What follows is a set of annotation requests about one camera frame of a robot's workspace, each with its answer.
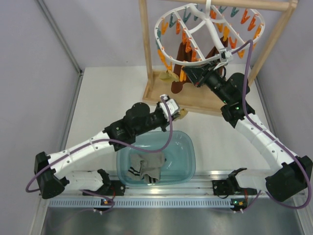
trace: wooden pole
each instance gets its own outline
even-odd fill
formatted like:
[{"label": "wooden pole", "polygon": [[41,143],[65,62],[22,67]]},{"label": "wooden pole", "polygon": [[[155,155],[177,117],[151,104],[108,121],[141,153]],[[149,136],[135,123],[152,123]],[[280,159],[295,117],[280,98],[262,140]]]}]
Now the wooden pole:
[{"label": "wooden pole", "polygon": [[147,11],[146,0],[139,0],[139,11],[140,11],[140,20],[141,20],[141,28],[142,28],[143,47],[145,50],[145,59],[146,59],[147,74],[148,74],[148,84],[150,87],[152,87],[154,84],[154,81],[153,81],[153,70],[152,70],[152,61],[151,61],[148,11]]},{"label": "wooden pole", "polygon": [[294,10],[297,7],[297,3],[298,3],[297,0],[290,0],[290,6],[289,6],[288,10],[286,12],[282,13],[281,17],[279,18],[278,22],[276,23],[276,25],[275,25],[274,29],[272,30],[266,44],[264,45],[263,51],[259,55],[257,61],[255,62],[254,66],[251,70],[251,73],[249,75],[249,85],[251,85],[253,83],[254,79],[256,78],[256,75],[258,74],[262,65],[266,61],[269,53],[272,51],[274,45],[278,41],[282,32],[284,31],[290,17],[292,16]]},{"label": "wooden pole", "polygon": [[[166,1],[180,1],[197,4],[206,3],[206,0],[166,0]],[[288,2],[266,1],[266,0],[212,0],[211,4],[217,6],[232,6],[271,11],[287,11],[289,8]]]}]

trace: orange clothespin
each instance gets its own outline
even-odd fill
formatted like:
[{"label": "orange clothespin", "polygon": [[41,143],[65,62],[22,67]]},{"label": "orange clothespin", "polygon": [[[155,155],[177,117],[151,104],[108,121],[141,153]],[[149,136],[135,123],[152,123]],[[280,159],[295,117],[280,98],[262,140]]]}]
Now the orange clothespin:
[{"label": "orange clothespin", "polygon": [[172,71],[173,69],[173,63],[171,62],[170,65],[166,66],[167,70]]},{"label": "orange clothespin", "polygon": [[180,19],[177,19],[176,21],[176,34],[180,33],[180,23],[179,23]]},{"label": "orange clothespin", "polygon": [[187,44],[186,44],[186,49],[185,49],[185,51],[186,51],[186,53],[188,53],[188,52],[190,52],[191,50],[192,50],[192,47],[191,47],[191,41],[190,41],[190,39],[191,38],[188,38],[187,39]]},{"label": "orange clothespin", "polygon": [[241,19],[241,24],[244,24],[249,18],[250,16],[246,16],[248,14],[248,9],[245,10],[244,14],[243,14],[243,17]]},{"label": "orange clothespin", "polygon": [[161,33],[162,35],[165,34],[166,30],[167,30],[167,27],[168,27],[168,22],[166,22],[165,24],[165,20],[164,18],[162,19],[162,24],[161,24]]},{"label": "orange clothespin", "polygon": [[256,16],[257,14],[255,14],[249,24],[249,27],[248,27],[248,31],[251,31],[254,27],[255,27],[255,21],[256,21]]},{"label": "orange clothespin", "polygon": [[224,27],[224,32],[223,32],[223,41],[225,42],[229,36],[229,28],[227,26]]},{"label": "orange clothespin", "polygon": [[238,51],[238,55],[239,55],[240,59],[243,58],[244,54],[245,54],[245,50]]},{"label": "orange clothespin", "polygon": [[197,49],[198,49],[198,48],[195,48],[195,49],[192,51],[191,62],[197,61]]},{"label": "orange clothespin", "polygon": [[157,53],[158,53],[158,55],[159,55],[159,57],[160,57],[160,59],[161,59],[161,61],[162,61],[162,63],[166,63],[166,61],[165,61],[165,55],[163,55],[163,53],[162,53],[162,51],[159,49],[159,50],[157,50]]},{"label": "orange clothespin", "polygon": [[185,45],[187,42],[188,38],[185,32],[185,29],[182,30],[182,43]]},{"label": "orange clothespin", "polygon": [[179,81],[182,82],[182,81],[186,81],[186,74],[185,72],[182,70],[183,66],[181,66],[181,69],[180,69],[180,75],[179,75]]},{"label": "orange clothespin", "polygon": [[212,19],[216,19],[216,12],[211,10],[210,11],[210,16],[211,16]]},{"label": "orange clothespin", "polygon": [[216,23],[216,26],[219,29],[219,32],[221,33],[223,31],[223,24],[222,23]]},{"label": "orange clothespin", "polygon": [[231,47],[232,49],[236,48],[237,38],[235,38],[235,41],[233,42],[233,41],[231,40],[231,37],[229,37],[229,43],[230,43],[230,47]]},{"label": "orange clothespin", "polygon": [[261,26],[261,24],[259,24],[258,28],[255,31],[253,39],[256,39],[257,37],[259,37],[259,35],[261,33],[261,29],[262,29],[262,26]]}]

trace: wooden frame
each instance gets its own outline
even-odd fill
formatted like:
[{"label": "wooden frame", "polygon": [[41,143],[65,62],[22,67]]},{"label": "wooden frame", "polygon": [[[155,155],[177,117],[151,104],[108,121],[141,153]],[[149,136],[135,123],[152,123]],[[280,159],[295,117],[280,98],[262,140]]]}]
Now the wooden frame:
[{"label": "wooden frame", "polygon": [[[205,4],[206,0],[168,0],[180,1],[186,3]],[[266,61],[269,53],[278,41],[281,33],[287,25],[290,17],[297,7],[298,0],[289,0],[288,2],[266,1],[266,0],[212,0],[212,5],[243,7],[252,9],[262,9],[271,11],[281,11],[281,16],[272,30],[263,51],[260,53],[249,75],[249,84],[251,85]],[[139,0],[139,10],[142,26],[142,37],[147,66],[148,82],[142,100],[146,103],[155,104],[159,101],[161,94],[168,94],[174,98],[182,108],[197,113],[220,115],[221,107],[224,105],[207,87],[195,88],[184,85],[182,91],[178,94],[171,92],[171,84],[165,83],[157,78],[160,71],[152,69],[151,48],[149,38],[148,12],[146,0]]]}]

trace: white wall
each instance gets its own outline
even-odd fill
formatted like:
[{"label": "white wall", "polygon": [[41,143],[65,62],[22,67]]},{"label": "white wall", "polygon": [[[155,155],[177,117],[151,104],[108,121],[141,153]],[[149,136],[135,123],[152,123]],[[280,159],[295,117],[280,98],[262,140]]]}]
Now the white wall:
[{"label": "white wall", "polygon": [[[138,0],[45,0],[51,13],[54,15],[65,39],[70,45],[79,65],[85,67],[97,66],[135,66],[145,65],[142,31]],[[150,43],[153,65],[161,65],[157,54],[155,37],[153,34],[157,20],[167,11],[184,5],[182,2],[161,0],[147,0],[150,27]],[[223,14],[231,19],[233,27],[240,32],[244,39],[254,35],[253,29],[247,31],[249,21],[244,25],[240,20],[244,9],[230,18],[232,7],[228,7]],[[270,11],[260,11],[266,18],[266,30],[255,48],[253,60],[262,49],[278,14]],[[188,24],[195,24],[192,19]],[[196,40],[201,45],[207,45],[208,53],[213,47],[212,40],[204,31],[196,33]],[[176,36],[175,27],[168,29],[162,38],[166,50],[171,50],[171,55],[176,57],[181,34]],[[235,58],[235,63],[244,63],[246,60]]]},{"label": "white wall", "polygon": [[312,9],[313,1],[299,1],[290,23],[258,75],[279,138],[299,156],[307,155],[311,159]]},{"label": "white wall", "polygon": [[77,73],[34,0],[3,1],[0,32],[0,233],[23,235],[35,155],[58,150]]}]

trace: translucent plastic tub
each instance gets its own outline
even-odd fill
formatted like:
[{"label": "translucent plastic tub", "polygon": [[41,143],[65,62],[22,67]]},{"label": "translucent plastic tub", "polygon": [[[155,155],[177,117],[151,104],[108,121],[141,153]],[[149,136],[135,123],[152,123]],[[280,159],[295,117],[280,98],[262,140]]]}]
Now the translucent plastic tub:
[{"label": "translucent plastic tub", "polygon": [[[149,132],[136,137],[134,146],[155,150],[164,146],[168,140],[169,132]],[[161,168],[161,177],[158,183],[147,184],[143,180],[135,181],[126,173],[130,168],[130,155],[133,153],[146,154],[141,151],[125,147],[117,152],[117,175],[122,183],[128,186],[151,186],[180,184],[190,180],[196,171],[195,151],[189,136],[181,131],[173,131],[170,144],[162,151],[165,163]]]}]

